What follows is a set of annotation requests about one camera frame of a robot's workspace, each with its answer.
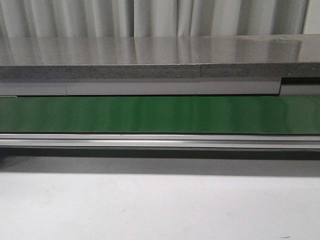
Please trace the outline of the green conveyor belt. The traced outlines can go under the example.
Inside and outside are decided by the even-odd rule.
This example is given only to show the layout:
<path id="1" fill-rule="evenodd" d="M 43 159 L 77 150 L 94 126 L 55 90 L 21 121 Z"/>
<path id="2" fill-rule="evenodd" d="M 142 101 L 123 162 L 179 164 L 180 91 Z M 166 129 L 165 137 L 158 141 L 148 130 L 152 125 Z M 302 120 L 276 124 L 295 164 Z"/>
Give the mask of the green conveyor belt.
<path id="1" fill-rule="evenodd" d="M 3 133 L 320 132 L 317 96 L 3 97 Z"/>

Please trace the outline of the grey panel under counter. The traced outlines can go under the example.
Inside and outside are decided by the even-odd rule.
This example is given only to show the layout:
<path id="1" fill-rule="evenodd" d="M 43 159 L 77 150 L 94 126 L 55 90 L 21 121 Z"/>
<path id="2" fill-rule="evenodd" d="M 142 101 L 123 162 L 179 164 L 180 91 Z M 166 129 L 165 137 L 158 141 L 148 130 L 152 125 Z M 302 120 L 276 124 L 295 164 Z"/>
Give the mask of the grey panel under counter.
<path id="1" fill-rule="evenodd" d="M 2 79 L 1 96 L 318 96 L 319 77 Z"/>

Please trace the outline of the grey stone counter slab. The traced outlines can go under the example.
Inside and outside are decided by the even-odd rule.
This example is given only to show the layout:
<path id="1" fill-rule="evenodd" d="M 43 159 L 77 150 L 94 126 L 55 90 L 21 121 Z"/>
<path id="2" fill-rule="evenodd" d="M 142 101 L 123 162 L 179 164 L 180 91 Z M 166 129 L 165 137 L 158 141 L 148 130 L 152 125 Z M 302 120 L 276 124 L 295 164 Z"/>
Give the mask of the grey stone counter slab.
<path id="1" fill-rule="evenodd" d="M 0 77 L 5 80 L 319 75 L 317 34 L 0 40 Z"/>

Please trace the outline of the white pleated curtain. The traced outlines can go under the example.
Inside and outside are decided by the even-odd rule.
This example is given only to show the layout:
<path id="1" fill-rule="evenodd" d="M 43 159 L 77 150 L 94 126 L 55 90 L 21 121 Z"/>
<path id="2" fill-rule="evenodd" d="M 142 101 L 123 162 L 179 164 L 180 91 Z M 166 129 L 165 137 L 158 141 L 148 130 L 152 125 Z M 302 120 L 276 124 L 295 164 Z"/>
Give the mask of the white pleated curtain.
<path id="1" fill-rule="evenodd" d="M 174 37 L 317 34 L 317 0 L 3 0 L 0 35 Z"/>

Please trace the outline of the aluminium conveyor frame rail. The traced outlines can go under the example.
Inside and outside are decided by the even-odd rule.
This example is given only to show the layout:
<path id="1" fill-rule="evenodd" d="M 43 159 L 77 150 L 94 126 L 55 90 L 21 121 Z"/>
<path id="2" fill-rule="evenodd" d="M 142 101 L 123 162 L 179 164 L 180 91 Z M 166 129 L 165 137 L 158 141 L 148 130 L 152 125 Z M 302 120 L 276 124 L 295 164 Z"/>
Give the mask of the aluminium conveyor frame rail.
<path id="1" fill-rule="evenodd" d="M 2 133 L 1 147 L 319 150 L 319 135 Z"/>

